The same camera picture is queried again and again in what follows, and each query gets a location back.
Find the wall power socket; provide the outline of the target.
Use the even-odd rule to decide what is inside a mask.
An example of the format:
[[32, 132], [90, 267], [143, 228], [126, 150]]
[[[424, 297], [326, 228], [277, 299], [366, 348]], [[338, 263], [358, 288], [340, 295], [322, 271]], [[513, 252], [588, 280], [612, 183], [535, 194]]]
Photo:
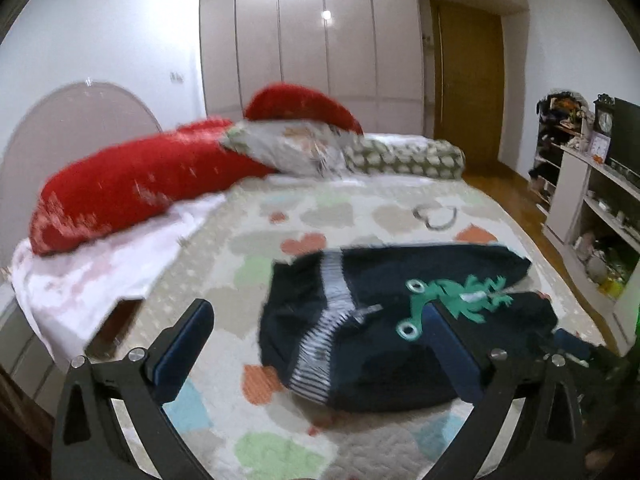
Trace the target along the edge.
[[172, 72], [170, 74], [170, 80], [172, 82], [174, 82], [175, 84], [182, 84], [183, 83], [183, 76], [179, 73], [176, 72]]

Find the heart patterned quilt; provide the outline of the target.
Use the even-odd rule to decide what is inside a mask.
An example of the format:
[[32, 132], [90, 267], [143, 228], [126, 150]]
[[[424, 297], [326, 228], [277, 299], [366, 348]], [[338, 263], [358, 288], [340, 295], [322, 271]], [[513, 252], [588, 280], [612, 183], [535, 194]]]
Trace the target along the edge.
[[188, 238], [153, 284], [120, 348], [148, 346], [192, 300], [215, 328], [166, 413], [217, 479], [419, 479], [470, 414], [469, 404], [346, 415], [293, 396], [259, 359], [257, 330], [271, 267], [350, 246], [496, 243], [529, 259], [521, 290], [549, 297], [564, 330], [600, 330], [552, 264], [490, 197], [460, 181], [376, 177], [246, 180]]

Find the white shelf unit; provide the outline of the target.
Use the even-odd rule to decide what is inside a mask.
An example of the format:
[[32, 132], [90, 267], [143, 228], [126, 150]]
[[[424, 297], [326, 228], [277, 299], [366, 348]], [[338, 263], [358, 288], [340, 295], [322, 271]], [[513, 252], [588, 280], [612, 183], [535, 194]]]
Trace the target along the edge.
[[639, 185], [589, 154], [594, 102], [553, 89], [536, 106], [538, 136], [529, 188], [570, 282], [604, 323], [615, 350], [639, 330]]

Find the beige wardrobe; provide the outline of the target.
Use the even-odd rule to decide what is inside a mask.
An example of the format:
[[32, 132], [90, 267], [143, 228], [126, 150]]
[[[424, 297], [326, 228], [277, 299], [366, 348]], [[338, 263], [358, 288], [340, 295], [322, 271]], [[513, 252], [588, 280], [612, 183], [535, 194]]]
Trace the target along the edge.
[[316, 89], [367, 132], [420, 134], [418, 0], [200, 0], [205, 109], [234, 119], [267, 84]]

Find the red back pillow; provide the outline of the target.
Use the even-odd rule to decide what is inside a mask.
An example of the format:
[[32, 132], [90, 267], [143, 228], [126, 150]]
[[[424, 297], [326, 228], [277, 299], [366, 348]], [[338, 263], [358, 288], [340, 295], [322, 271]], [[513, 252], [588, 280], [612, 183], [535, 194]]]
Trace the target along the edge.
[[313, 88], [277, 82], [254, 94], [243, 116], [261, 120], [311, 120], [363, 134], [360, 122], [341, 103]]

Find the long red pillow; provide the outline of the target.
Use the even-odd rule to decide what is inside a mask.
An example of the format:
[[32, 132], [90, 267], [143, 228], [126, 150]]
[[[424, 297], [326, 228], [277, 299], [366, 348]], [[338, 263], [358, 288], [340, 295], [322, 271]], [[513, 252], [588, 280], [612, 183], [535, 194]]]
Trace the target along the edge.
[[209, 117], [109, 146], [66, 166], [40, 191], [30, 220], [32, 252], [71, 252], [163, 214], [174, 203], [273, 174], [221, 145], [231, 126], [227, 118]]

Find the grey floral pillow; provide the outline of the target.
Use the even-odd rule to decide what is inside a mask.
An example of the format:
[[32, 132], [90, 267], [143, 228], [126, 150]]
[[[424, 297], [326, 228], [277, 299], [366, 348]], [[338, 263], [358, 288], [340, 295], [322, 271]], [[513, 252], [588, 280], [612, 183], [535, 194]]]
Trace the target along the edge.
[[314, 120], [242, 120], [220, 143], [282, 174], [340, 176], [347, 171], [344, 151], [357, 133]]

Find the white bed sheet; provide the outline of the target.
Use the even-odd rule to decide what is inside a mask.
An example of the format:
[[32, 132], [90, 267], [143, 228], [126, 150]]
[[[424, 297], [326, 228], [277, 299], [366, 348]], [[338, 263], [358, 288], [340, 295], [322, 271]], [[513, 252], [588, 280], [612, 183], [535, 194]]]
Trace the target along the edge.
[[226, 200], [222, 193], [173, 204], [131, 229], [40, 257], [29, 240], [9, 267], [17, 303], [32, 331], [63, 372], [83, 354], [122, 300], [145, 300], [165, 269], [206, 218]]

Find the brown wooden door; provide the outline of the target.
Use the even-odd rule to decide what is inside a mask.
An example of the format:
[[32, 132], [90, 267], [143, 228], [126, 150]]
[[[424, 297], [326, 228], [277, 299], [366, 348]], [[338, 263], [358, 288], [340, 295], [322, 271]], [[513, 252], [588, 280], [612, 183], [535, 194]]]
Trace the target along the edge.
[[466, 170], [498, 164], [503, 102], [501, 18], [459, 3], [432, 2], [436, 40], [434, 135], [461, 148]]

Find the black mantel clock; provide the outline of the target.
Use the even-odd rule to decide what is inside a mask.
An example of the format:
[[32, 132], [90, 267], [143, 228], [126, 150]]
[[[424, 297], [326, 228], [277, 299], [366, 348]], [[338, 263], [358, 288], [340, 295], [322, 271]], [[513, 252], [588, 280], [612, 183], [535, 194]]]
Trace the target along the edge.
[[593, 129], [604, 136], [610, 136], [613, 130], [615, 100], [608, 94], [601, 93], [594, 101]]

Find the navy striped child pants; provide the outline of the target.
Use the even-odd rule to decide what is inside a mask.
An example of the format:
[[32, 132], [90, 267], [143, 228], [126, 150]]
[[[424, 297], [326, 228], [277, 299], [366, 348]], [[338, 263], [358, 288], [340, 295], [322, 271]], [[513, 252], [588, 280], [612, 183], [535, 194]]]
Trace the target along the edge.
[[343, 412], [420, 410], [454, 399], [426, 327], [443, 308], [480, 347], [536, 358], [551, 301], [521, 290], [532, 264], [501, 245], [346, 247], [277, 262], [262, 307], [260, 359], [302, 398]]

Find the rounded beige headboard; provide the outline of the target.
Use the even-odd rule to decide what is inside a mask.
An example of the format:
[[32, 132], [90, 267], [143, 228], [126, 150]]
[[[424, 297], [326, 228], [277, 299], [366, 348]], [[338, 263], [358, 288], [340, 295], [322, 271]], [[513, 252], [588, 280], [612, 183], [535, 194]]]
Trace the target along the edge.
[[140, 99], [107, 82], [78, 82], [55, 90], [27, 112], [1, 159], [1, 263], [11, 262], [28, 235], [47, 178], [107, 146], [160, 132]]

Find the olive dotted bolster pillow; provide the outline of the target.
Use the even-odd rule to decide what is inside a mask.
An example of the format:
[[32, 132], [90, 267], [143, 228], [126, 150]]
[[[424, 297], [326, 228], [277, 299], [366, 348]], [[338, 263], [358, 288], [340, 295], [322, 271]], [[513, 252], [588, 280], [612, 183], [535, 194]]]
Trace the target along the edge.
[[461, 148], [445, 140], [404, 134], [364, 134], [344, 147], [346, 167], [354, 174], [400, 174], [435, 180], [459, 180], [465, 170]]

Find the small photo frame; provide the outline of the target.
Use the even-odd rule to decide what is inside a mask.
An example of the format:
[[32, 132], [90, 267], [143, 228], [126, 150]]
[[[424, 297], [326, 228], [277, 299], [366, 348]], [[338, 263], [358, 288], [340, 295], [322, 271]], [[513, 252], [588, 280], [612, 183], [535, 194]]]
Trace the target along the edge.
[[611, 138], [609, 136], [600, 132], [594, 132], [591, 136], [589, 148], [589, 154], [592, 159], [598, 164], [603, 164], [608, 154], [610, 144]]

